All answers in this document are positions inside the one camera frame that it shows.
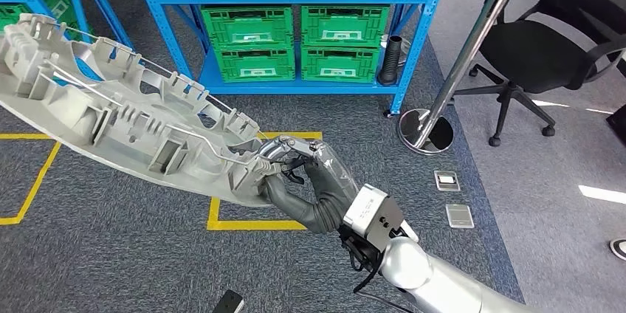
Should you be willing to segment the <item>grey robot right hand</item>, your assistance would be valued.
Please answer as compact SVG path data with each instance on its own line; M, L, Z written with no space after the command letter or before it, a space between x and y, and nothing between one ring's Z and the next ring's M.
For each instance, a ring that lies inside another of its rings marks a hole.
M257 154L279 162L295 152L298 158L285 162L285 176L303 166L317 198L311 203L290 193L279 175L265 178L264 196L282 213L313 233L337 230L359 188L333 148L322 140L307 141L280 135L263 144Z

